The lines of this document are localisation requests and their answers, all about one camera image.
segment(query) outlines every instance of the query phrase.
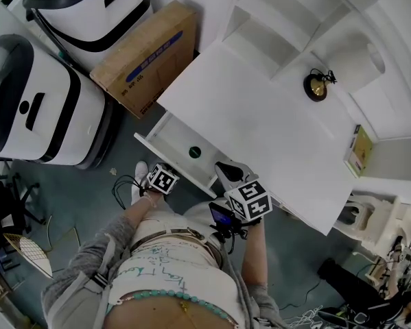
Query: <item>bracelet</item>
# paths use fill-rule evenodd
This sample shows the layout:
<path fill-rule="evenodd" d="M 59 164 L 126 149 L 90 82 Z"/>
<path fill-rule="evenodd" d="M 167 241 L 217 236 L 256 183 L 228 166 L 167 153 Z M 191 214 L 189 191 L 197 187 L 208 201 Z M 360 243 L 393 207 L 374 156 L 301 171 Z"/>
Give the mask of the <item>bracelet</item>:
<path fill-rule="evenodd" d="M 141 196 L 141 199 L 146 199 L 146 200 L 148 200 L 148 201 L 150 202 L 150 205 L 151 205 L 153 208 L 156 208 L 155 201 L 153 201 L 153 199 L 150 197 L 150 195 L 149 195 L 148 193 L 144 193 L 143 196 Z"/>

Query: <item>black and gold lamp base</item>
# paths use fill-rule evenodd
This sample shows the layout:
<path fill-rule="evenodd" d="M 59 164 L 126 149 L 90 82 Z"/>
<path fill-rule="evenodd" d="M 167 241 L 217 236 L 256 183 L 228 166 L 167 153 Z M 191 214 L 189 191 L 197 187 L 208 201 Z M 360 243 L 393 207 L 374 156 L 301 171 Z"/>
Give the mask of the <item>black and gold lamp base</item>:
<path fill-rule="evenodd" d="M 327 85 L 330 83 L 336 83 L 332 71 L 325 75 L 318 69 L 312 69 L 303 81 L 304 91 L 312 101 L 320 102 L 327 97 Z"/>

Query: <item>white shoe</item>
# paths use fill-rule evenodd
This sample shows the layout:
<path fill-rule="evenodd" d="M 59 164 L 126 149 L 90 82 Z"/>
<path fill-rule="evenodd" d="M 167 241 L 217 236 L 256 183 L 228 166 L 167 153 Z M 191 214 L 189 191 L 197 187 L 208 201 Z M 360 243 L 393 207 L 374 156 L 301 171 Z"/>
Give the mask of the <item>white shoe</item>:
<path fill-rule="evenodd" d="M 135 167 L 135 180 L 142 185 L 145 182 L 145 177 L 149 173 L 148 164 L 144 161 L 139 161 Z M 130 203 L 133 205 L 139 198 L 139 187 L 136 185 L 132 185 L 131 188 L 132 193 L 132 202 Z"/>

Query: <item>belt buckle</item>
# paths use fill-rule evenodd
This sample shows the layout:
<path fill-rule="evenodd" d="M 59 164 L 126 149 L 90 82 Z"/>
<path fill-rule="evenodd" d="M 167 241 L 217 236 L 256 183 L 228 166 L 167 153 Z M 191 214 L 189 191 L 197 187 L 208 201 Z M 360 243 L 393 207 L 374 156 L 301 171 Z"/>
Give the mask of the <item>belt buckle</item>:
<path fill-rule="evenodd" d="M 191 235 L 193 235 L 195 238 L 199 239 L 200 241 L 205 240 L 205 237 L 201 233 L 196 232 L 195 230 L 191 228 L 187 228 L 187 230 L 189 231 Z"/>

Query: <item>small display screen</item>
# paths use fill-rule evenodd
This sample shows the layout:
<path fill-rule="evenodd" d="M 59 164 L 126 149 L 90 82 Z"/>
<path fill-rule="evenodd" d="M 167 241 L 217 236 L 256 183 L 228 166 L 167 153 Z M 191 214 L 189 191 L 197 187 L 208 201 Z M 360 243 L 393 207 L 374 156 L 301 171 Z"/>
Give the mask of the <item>small display screen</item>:
<path fill-rule="evenodd" d="M 210 208 L 211 209 L 211 214 L 213 215 L 213 219 L 215 222 L 219 222 L 222 223 L 226 226 L 230 226 L 231 225 L 231 218 L 224 215 L 223 213 L 215 210 L 214 208 Z"/>

